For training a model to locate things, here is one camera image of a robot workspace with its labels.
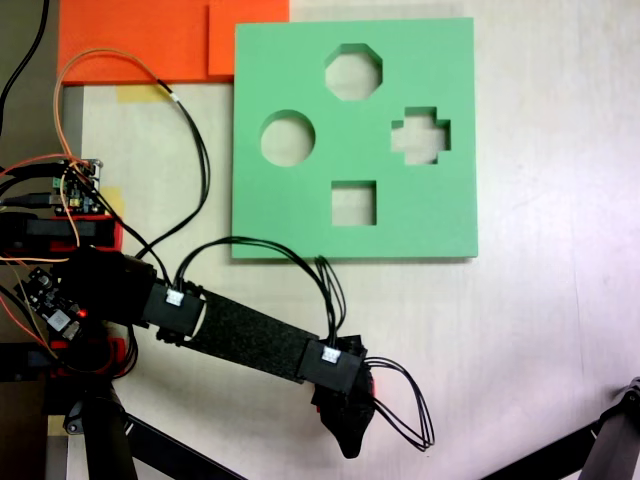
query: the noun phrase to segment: cross-shaped hole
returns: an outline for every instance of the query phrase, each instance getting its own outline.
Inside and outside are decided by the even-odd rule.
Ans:
[[[391,150],[404,152],[406,165],[437,164],[451,150],[450,122],[438,120],[435,108],[407,108],[404,120],[391,122]]]

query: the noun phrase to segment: circular hole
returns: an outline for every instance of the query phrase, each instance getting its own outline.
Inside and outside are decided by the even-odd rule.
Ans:
[[[316,132],[309,119],[294,110],[271,115],[262,130],[264,158],[279,167],[293,167],[304,162],[316,142]]]

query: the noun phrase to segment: octagonal hole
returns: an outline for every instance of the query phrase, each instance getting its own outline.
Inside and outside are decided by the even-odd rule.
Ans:
[[[315,141],[315,130],[305,115],[281,110],[265,121],[260,148],[264,158],[274,165],[293,167],[309,157]]]
[[[382,85],[382,59],[364,43],[340,45],[327,59],[325,83],[341,100],[369,98]]]

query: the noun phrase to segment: black metal leg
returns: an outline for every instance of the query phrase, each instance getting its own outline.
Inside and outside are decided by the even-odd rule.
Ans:
[[[118,405],[102,399],[87,401],[82,427],[91,480],[138,480]]]
[[[246,480],[131,415],[127,430],[133,456],[174,480]]]
[[[594,422],[535,453],[492,473],[484,480],[560,480],[580,470],[595,442]]]
[[[633,416],[623,409],[602,425],[580,480],[631,480],[639,453],[640,429]]]

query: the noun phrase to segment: square hole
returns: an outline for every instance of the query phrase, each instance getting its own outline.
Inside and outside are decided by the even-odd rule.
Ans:
[[[335,227],[376,224],[376,182],[332,182],[331,219]]]

